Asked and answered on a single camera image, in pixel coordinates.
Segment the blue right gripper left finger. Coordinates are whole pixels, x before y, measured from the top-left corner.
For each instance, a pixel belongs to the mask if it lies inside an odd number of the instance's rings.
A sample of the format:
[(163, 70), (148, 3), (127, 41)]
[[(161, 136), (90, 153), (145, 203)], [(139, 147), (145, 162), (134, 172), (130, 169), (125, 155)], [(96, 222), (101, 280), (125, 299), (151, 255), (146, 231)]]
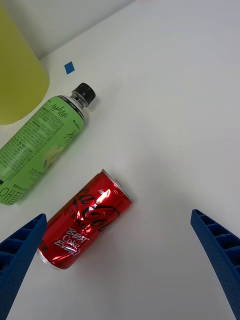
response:
[(34, 255), (47, 230), (44, 213), (0, 243), (0, 319), (11, 310)]

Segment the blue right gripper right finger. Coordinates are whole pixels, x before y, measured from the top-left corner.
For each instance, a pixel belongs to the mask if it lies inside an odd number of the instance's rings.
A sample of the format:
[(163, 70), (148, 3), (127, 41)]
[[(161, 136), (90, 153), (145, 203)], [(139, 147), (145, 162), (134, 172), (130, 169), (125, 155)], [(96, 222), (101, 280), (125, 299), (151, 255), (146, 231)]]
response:
[(221, 284), (235, 318), (240, 319), (240, 239), (201, 211), (190, 224)]

